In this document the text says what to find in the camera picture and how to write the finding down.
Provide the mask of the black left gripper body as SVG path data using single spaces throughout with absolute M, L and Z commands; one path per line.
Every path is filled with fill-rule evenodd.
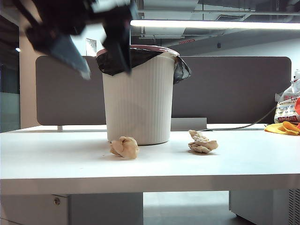
M 29 26 L 26 36 L 33 48 L 39 52 L 49 52 L 51 40 L 59 34 L 80 35 L 86 25 L 110 20 L 135 20 L 138 16 L 135 2 L 115 6 L 106 11 L 96 11 L 95 0 L 35 0 L 41 21 L 38 22 L 19 0 L 13 4 L 27 19 Z

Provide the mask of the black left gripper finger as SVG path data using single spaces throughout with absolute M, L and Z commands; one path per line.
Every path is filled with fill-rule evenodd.
M 79 72 L 85 80 L 90 79 L 90 68 L 69 35 L 59 34 L 51 40 L 49 55 Z
M 110 20 L 103 25 L 103 28 L 106 34 L 103 47 L 127 74 L 131 74 L 130 20 Z

